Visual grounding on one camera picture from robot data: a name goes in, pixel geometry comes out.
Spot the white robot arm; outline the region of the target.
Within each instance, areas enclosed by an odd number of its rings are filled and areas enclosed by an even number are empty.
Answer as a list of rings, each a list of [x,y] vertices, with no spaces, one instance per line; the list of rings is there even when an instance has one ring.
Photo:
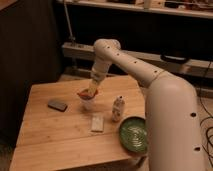
[[[185,79],[123,52],[115,39],[98,39],[93,49],[90,95],[113,64],[147,88],[149,171],[206,171],[195,88]]]

